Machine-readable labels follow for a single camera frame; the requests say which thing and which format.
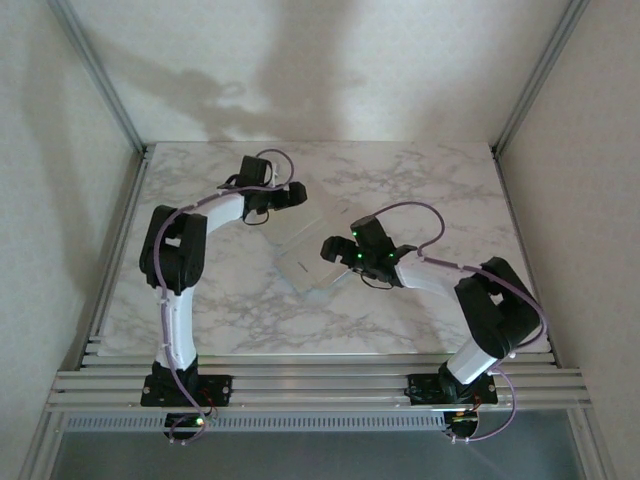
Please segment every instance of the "white marble surface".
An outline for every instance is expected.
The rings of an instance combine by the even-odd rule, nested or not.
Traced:
[[[499,255],[526,277],[486,144],[161,143],[144,181],[100,355],[155,352],[158,306],[138,270],[153,209],[204,197],[237,172],[243,155],[266,147],[286,151],[298,171],[366,211],[401,200],[430,202],[447,222],[444,238],[428,250],[432,256],[478,264]],[[396,209],[380,220],[396,244],[417,245],[438,227],[419,207]],[[209,236],[194,300],[201,355],[443,353],[457,350],[469,336],[459,306],[426,292],[373,290],[347,275],[327,290],[299,294],[273,266],[275,252],[257,228],[240,222]],[[532,348],[548,350],[546,341]]]

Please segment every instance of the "cable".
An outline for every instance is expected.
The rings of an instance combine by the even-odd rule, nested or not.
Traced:
[[[391,290],[393,288],[393,285],[391,285],[390,287],[378,287],[376,285],[373,285],[373,284],[367,282],[364,279],[364,273],[360,274],[360,280],[362,280],[362,283],[364,283],[367,287],[375,288],[376,290]]]
[[[507,418],[506,422],[504,422],[501,426],[499,426],[498,428],[496,428],[492,432],[486,433],[484,435],[480,435],[479,437],[467,437],[467,438],[464,439],[465,443],[480,442],[482,440],[487,440],[488,438],[491,438],[491,437],[499,434],[500,432],[502,432],[505,428],[507,428],[511,424],[511,422],[514,419],[514,417],[516,416],[516,411],[518,410],[518,400],[516,398],[516,389],[513,386],[513,382],[507,376],[507,374],[504,373],[501,369],[493,368],[492,371],[497,373],[498,375],[500,375],[502,378],[504,378],[505,382],[507,382],[507,385],[509,385],[509,389],[511,390],[511,399],[512,399],[512,402],[511,402],[512,403],[511,413],[509,414],[509,418]],[[451,437],[451,443],[456,443],[456,438],[457,437],[454,434]]]
[[[269,221],[269,210],[267,210],[267,216],[264,220],[260,221],[260,222],[256,222],[256,223],[249,223],[247,222],[244,218],[242,219],[242,223],[244,223],[245,225],[249,225],[250,227],[257,227],[258,225],[264,225],[265,223],[267,223]]]
[[[167,231],[167,228],[169,228],[169,226],[171,224],[173,224],[173,222],[175,221],[175,219],[182,215],[183,213],[187,213],[190,212],[192,210],[195,210],[197,208],[202,207],[203,205],[206,205],[218,198],[224,197],[225,195],[231,195],[234,193],[242,193],[242,192],[248,192],[248,191],[259,191],[259,192],[273,192],[275,190],[281,190],[284,187],[286,187],[287,185],[289,185],[289,183],[291,182],[291,180],[293,179],[293,175],[295,172],[295,167],[293,165],[293,160],[291,160],[291,157],[289,157],[289,155],[287,155],[286,153],[284,153],[282,150],[279,150],[277,148],[267,148],[265,150],[262,150],[260,152],[258,152],[258,154],[256,155],[256,157],[261,157],[262,155],[264,155],[265,153],[277,153],[279,155],[282,155],[287,162],[289,162],[289,166],[290,166],[290,173],[289,173],[289,178],[287,178],[287,180],[280,184],[280,185],[276,185],[274,187],[242,187],[242,188],[235,188],[235,189],[230,189],[230,190],[225,190],[223,192],[216,192],[213,193],[207,197],[204,197],[200,200],[198,200],[196,203],[191,204],[191,205],[187,205],[181,208],[178,208],[175,212],[173,212],[171,215],[169,215],[169,217],[164,221],[164,223],[160,226],[160,229],[158,230],[158,235],[156,236],[155,242],[153,243],[153,268],[154,268],[154,272],[155,275],[158,279],[158,284],[160,285],[161,288],[161,297],[160,297],[160,318],[162,320],[162,341],[164,344],[164,351],[165,351],[165,356],[167,357],[167,363],[169,364],[169,370],[171,371],[171,376],[173,377],[174,381],[176,382],[176,385],[178,386],[178,389],[180,390],[180,392],[182,392],[182,394],[185,396],[185,398],[189,401],[189,403],[196,409],[197,413],[200,415],[200,417],[203,420],[203,424],[202,424],[202,428],[200,430],[198,430],[198,432],[191,438],[186,439],[186,440],[182,440],[182,445],[188,445],[192,442],[194,442],[195,440],[197,440],[198,438],[200,438],[200,436],[205,432],[206,428],[207,428],[207,418],[206,415],[204,413],[204,411],[202,410],[202,408],[200,407],[200,405],[198,404],[198,402],[196,402],[196,400],[191,396],[191,394],[189,393],[189,391],[185,388],[185,386],[182,384],[182,382],[180,381],[180,378],[178,377],[178,371],[175,365],[175,362],[173,361],[173,356],[171,355],[171,340],[169,338],[169,320],[167,318],[167,298],[169,295],[169,291],[167,288],[167,282],[165,281],[164,277],[162,276],[162,269],[160,267],[160,244],[162,243],[162,239],[164,238],[164,234]],[[174,437],[173,437],[173,433],[170,431],[170,436],[169,436],[169,441],[173,443],[174,441]]]
[[[442,236],[444,235],[444,231],[445,231],[445,224],[444,224],[444,217],[442,216],[442,214],[436,210],[435,207],[432,207],[431,205],[429,205],[428,203],[425,202],[416,202],[416,201],[406,201],[406,202],[398,202],[398,203],[394,203],[393,205],[389,205],[388,207],[384,207],[381,208],[380,210],[378,210],[377,212],[373,213],[372,216],[377,217],[378,215],[380,215],[381,213],[384,213],[388,210],[391,210],[393,208],[397,208],[397,207],[404,207],[405,205],[417,205],[419,207],[424,207],[428,210],[431,210],[436,217],[438,217],[438,221],[440,222],[440,232],[438,232],[438,234],[433,237],[431,240],[429,240],[428,242],[424,242],[422,245],[420,245],[418,247],[418,252],[421,252],[423,248],[428,247],[429,245],[433,245],[434,243],[436,243],[438,240],[440,240],[442,238]]]

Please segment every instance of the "purple cable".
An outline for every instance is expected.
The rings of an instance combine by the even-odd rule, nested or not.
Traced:
[[[161,294],[161,305],[160,305],[160,318],[162,320],[162,341],[164,344],[164,348],[165,348],[165,355],[167,357],[167,363],[169,364],[169,370],[171,371],[171,376],[173,377],[174,381],[176,382],[176,385],[178,386],[178,388],[180,389],[180,391],[182,392],[182,394],[185,396],[185,398],[189,401],[189,403],[196,409],[196,411],[198,412],[198,414],[200,415],[200,417],[203,420],[203,424],[202,424],[202,428],[191,438],[187,439],[187,440],[183,440],[182,441],[182,445],[188,445],[191,442],[194,442],[195,440],[197,440],[206,430],[207,428],[207,417],[204,413],[204,410],[202,410],[202,408],[200,407],[200,405],[198,405],[198,402],[195,401],[195,399],[191,396],[191,394],[189,393],[189,391],[185,388],[185,386],[182,384],[182,382],[180,381],[180,378],[178,377],[178,372],[176,369],[176,365],[175,362],[173,361],[173,357],[171,355],[171,343],[170,343],[170,339],[169,339],[169,322],[167,319],[167,297],[168,297],[168,289],[167,289],[167,282],[165,281],[164,277],[162,276],[162,269],[160,267],[160,244],[162,243],[162,239],[164,238],[164,234],[167,231],[167,228],[169,228],[169,226],[175,221],[175,219],[186,212],[190,212],[192,210],[195,210],[196,208],[202,207],[203,205],[206,205],[218,198],[224,197],[225,195],[231,195],[233,193],[242,193],[242,192],[247,192],[247,191],[261,191],[261,192],[272,192],[275,190],[281,190],[284,187],[286,187],[287,185],[289,185],[289,183],[291,183],[291,180],[293,179],[293,174],[295,172],[295,167],[293,165],[293,160],[291,160],[291,157],[289,157],[289,155],[287,155],[286,153],[284,153],[282,150],[279,150],[277,148],[267,148],[265,150],[262,150],[260,152],[258,152],[258,154],[256,155],[256,157],[260,157],[262,155],[264,155],[265,153],[278,153],[279,155],[282,155],[288,162],[289,162],[289,166],[291,168],[291,172],[289,173],[289,178],[287,178],[287,180],[280,184],[280,185],[276,185],[274,187],[242,187],[242,188],[236,188],[234,190],[225,190],[223,192],[216,192],[214,194],[211,194],[201,200],[198,200],[196,203],[192,204],[192,205],[187,205],[185,207],[179,208],[177,209],[175,212],[173,212],[171,215],[169,215],[169,217],[165,220],[165,222],[162,224],[162,226],[160,227],[160,229],[158,230],[158,235],[156,236],[155,242],[153,244],[153,268],[156,274],[156,277],[158,278],[158,283],[160,284],[160,288],[162,290],[162,294]],[[173,442],[174,438],[173,438],[173,430],[175,429],[175,427],[177,426],[177,423],[180,423],[182,420],[178,420],[178,422],[174,423],[174,425],[172,426],[172,429],[170,430],[170,441]]]
[[[442,238],[442,236],[444,235],[444,231],[445,231],[444,218],[442,217],[442,214],[438,210],[436,210],[435,207],[432,207],[431,205],[429,205],[428,203],[425,203],[425,202],[415,202],[415,201],[411,201],[410,200],[410,201],[406,201],[406,202],[394,203],[393,205],[389,205],[388,207],[381,208],[380,210],[378,210],[377,212],[373,213],[372,215],[374,217],[377,217],[378,215],[380,215],[381,213],[386,212],[387,210],[391,210],[391,209],[397,208],[397,207],[404,207],[405,205],[417,205],[419,207],[424,207],[424,208],[426,208],[428,210],[431,210],[433,213],[435,213],[436,217],[438,217],[438,221],[440,222],[440,232],[438,233],[438,235],[433,237],[428,242],[424,242],[422,245],[420,245],[418,247],[418,255],[421,255],[421,252],[422,252],[423,248],[428,247],[429,245],[433,245],[438,240],[440,240]]]
[[[511,422],[513,421],[513,419],[516,416],[516,411],[518,410],[518,400],[516,399],[516,388],[513,386],[513,382],[507,376],[507,374],[504,373],[501,369],[492,368],[491,370],[493,372],[497,373],[498,375],[500,375],[502,378],[504,378],[505,382],[507,382],[507,385],[509,385],[509,389],[511,390],[511,399],[512,399],[511,413],[509,414],[509,418],[507,418],[507,421],[504,422],[501,426],[499,426],[495,430],[493,430],[492,432],[486,433],[484,435],[480,435],[479,437],[467,437],[467,438],[464,439],[465,443],[480,442],[482,440],[487,440],[488,438],[491,438],[491,437],[499,434],[500,432],[502,432],[505,428],[507,428],[511,424]]]

